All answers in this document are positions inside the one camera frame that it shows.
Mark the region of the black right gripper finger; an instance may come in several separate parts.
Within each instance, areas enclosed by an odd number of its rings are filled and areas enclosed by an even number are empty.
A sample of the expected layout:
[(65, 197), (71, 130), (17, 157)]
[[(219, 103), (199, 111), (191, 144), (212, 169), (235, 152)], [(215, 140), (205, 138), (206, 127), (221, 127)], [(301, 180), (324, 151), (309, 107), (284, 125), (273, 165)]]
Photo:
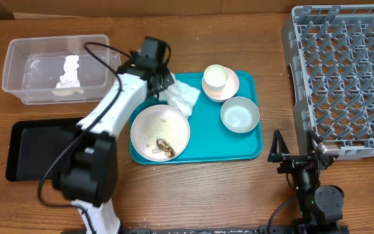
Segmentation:
[(322, 141), (320, 138), (313, 132), (313, 130), (306, 131), (306, 147), (307, 147), (307, 154), (309, 156), (314, 156), (315, 154), (321, 153), (321, 146), (320, 144)]
[(270, 157), (285, 157), (290, 156), (290, 152), (286, 146), (286, 143), (281, 135), (281, 132), (277, 129), (273, 133), (273, 142), (269, 152)]

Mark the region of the white napkin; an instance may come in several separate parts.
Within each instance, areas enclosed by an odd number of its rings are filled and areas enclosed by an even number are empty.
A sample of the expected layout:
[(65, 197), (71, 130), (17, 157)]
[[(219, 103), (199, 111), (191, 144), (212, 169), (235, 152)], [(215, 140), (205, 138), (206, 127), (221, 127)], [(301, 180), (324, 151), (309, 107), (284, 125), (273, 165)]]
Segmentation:
[(159, 93), (159, 100), (166, 101), (168, 105), (179, 109), (188, 119), (193, 112), (201, 91), (175, 78), (171, 73), (174, 83)]

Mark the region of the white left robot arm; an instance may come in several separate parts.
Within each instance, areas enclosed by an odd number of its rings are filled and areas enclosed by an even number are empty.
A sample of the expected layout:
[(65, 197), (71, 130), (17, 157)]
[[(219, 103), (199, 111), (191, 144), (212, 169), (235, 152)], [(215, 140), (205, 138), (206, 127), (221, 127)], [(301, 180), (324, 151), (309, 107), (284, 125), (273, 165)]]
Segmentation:
[(170, 45), (145, 37), (140, 52), (110, 71), (112, 88), (87, 117), (64, 135), (72, 140), (47, 171), (54, 189), (78, 210), (87, 233), (121, 233), (112, 195), (118, 180), (116, 139), (132, 112), (175, 80), (168, 69)]

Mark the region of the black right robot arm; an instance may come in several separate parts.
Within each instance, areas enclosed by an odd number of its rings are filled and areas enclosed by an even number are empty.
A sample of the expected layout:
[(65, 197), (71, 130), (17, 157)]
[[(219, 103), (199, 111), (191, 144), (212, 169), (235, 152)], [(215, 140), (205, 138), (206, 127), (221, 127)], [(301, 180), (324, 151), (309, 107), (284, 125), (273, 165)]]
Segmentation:
[(348, 233), (347, 226), (339, 225), (343, 218), (343, 190), (320, 182), (321, 171), (339, 157), (339, 148), (320, 140), (312, 130), (306, 132), (306, 140), (307, 154), (291, 155), (281, 132), (277, 129), (273, 133), (268, 162), (279, 164), (277, 173), (286, 175), (295, 196), (275, 209), (268, 220), (266, 232), (274, 233), (272, 222), (275, 215), (287, 205), (297, 202), (301, 218), (292, 220), (279, 233)]

